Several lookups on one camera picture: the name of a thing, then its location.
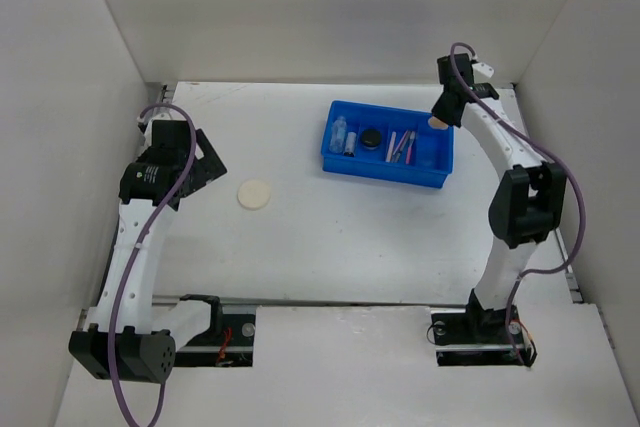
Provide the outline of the beige pink pencil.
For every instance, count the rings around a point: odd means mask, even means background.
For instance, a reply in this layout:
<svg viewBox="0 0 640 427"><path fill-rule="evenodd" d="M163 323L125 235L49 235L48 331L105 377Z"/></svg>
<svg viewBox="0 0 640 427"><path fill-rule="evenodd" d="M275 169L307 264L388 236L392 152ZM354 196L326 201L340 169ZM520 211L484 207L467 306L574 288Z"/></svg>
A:
<svg viewBox="0 0 640 427"><path fill-rule="evenodd" d="M393 152L394 152L394 148L395 148L395 142L396 142L396 135L397 135L396 131L391 131L391 134L390 134L390 137L389 137L388 146L387 146L387 150L386 150L386 155L385 155L385 162L386 163L391 163L391 161L392 161Z"/></svg>

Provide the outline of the grey makeup pen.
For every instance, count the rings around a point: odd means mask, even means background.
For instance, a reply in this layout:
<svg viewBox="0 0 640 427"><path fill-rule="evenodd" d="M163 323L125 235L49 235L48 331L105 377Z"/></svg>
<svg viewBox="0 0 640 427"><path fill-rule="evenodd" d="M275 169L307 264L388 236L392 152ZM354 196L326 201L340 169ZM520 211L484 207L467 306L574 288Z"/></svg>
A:
<svg viewBox="0 0 640 427"><path fill-rule="evenodd" d="M408 140L408 137L409 137L410 132L411 132L410 130L407 130L407 131L403 134L403 136L402 136L402 138L401 138L401 140L400 140L400 142L399 142L398 146L396 147L395 153L397 152L397 150L400 148L400 146L401 146L401 145L404 145L404 149L405 149L405 146L406 146L406 143L407 143L407 140Z"/></svg>

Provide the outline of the round beige powder puff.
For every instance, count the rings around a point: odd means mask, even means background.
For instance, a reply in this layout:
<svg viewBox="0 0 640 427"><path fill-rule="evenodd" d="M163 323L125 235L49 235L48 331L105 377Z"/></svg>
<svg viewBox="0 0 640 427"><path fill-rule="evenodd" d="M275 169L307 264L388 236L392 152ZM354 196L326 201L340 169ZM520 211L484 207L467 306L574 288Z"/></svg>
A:
<svg viewBox="0 0 640 427"><path fill-rule="evenodd" d="M261 179L244 181L237 190L237 200L246 210L260 210L266 207L271 199L272 189L268 182Z"/></svg>

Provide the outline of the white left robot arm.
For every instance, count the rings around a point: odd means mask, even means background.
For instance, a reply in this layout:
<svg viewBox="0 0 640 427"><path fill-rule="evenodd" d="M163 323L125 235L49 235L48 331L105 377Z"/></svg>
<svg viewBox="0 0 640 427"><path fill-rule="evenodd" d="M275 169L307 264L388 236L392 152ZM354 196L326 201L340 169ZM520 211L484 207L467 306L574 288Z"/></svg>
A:
<svg viewBox="0 0 640 427"><path fill-rule="evenodd" d="M182 199L225 174L202 130L157 117L147 145L120 181L119 220L107 278L83 329L71 333L70 354L94 378L162 384L177 352L195 337L217 341L224 320L216 296L187 294L156 317L152 300L161 251Z"/></svg>

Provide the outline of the thin pink brush black tip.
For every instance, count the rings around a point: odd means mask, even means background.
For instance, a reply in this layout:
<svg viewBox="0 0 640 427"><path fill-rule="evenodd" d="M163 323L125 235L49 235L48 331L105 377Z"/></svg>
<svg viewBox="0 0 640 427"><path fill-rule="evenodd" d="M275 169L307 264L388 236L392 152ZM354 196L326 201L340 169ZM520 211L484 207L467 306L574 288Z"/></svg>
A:
<svg viewBox="0 0 640 427"><path fill-rule="evenodd" d="M397 152L396 152L396 153L394 154L394 156L392 157L392 162L393 162L393 163L397 163L397 162L399 162L399 160L400 160L400 158L401 158L401 156L402 156L403 151L404 151L404 145L401 145L401 146L400 146L400 148L397 150Z"/></svg>

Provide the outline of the peach makeup sponge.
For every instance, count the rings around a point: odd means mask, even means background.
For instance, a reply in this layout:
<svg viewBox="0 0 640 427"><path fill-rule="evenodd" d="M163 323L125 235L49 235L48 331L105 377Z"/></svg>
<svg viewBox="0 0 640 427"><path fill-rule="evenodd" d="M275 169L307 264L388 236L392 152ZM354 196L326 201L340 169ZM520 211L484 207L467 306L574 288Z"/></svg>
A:
<svg viewBox="0 0 640 427"><path fill-rule="evenodd" d="M449 128L449 126L445 122L436 117L430 117L428 120L428 124L431 128L436 130L446 130Z"/></svg>

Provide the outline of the black round compact jar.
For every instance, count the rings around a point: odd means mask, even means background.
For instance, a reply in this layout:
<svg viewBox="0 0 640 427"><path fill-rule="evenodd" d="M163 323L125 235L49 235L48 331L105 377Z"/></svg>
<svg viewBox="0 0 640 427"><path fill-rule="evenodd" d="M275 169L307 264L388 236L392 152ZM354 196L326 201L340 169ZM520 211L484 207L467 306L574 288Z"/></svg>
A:
<svg viewBox="0 0 640 427"><path fill-rule="evenodd" d="M369 150L375 150L382 144L382 132L376 128L364 129L360 134L360 144Z"/></svg>

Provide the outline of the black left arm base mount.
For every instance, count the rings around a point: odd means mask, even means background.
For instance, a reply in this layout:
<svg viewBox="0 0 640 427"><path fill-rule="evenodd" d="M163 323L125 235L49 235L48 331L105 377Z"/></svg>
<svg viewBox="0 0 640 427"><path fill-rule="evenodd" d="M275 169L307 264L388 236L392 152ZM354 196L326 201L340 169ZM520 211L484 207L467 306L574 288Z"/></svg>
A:
<svg viewBox="0 0 640 427"><path fill-rule="evenodd" d="M256 313L254 305L186 295L157 321L174 338L177 367L244 368L253 365Z"/></svg>

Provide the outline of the clear bottle black cap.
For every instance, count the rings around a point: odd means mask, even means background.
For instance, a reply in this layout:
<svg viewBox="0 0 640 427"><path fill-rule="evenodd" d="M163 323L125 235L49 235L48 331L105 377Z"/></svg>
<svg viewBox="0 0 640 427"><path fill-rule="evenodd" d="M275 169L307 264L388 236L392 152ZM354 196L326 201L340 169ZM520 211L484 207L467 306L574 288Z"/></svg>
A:
<svg viewBox="0 0 640 427"><path fill-rule="evenodd" d="M355 156L355 147L357 143L357 133L355 131L350 131L345 139L343 155L347 157Z"/></svg>

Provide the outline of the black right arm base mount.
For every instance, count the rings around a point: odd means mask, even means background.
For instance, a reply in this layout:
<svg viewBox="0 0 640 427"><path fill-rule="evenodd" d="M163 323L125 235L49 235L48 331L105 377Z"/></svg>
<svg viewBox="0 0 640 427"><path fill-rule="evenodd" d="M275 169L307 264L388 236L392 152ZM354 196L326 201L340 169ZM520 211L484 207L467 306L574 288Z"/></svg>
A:
<svg viewBox="0 0 640 427"><path fill-rule="evenodd" d="M537 360L535 342L525 332L513 307L509 325L506 311L465 309L431 313L436 362L439 367L532 367Z"/></svg>

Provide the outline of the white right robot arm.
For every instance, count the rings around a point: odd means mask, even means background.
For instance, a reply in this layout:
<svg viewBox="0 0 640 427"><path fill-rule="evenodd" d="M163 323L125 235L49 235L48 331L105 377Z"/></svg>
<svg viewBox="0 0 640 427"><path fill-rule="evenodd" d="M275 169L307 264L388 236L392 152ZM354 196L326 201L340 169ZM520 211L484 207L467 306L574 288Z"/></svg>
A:
<svg viewBox="0 0 640 427"><path fill-rule="evenodd" d="M442 93L431 110L433 129L464 128L472 134L499 177L488 209L494 237L485 270L470 295L476 307L463 316L465 333L487 340L500 326L496 312L507 309L519 275L537 246L560 222L566 174L519 137L499 95L489 83L476 83L477 65L467 54L437 60Z"/></svg>

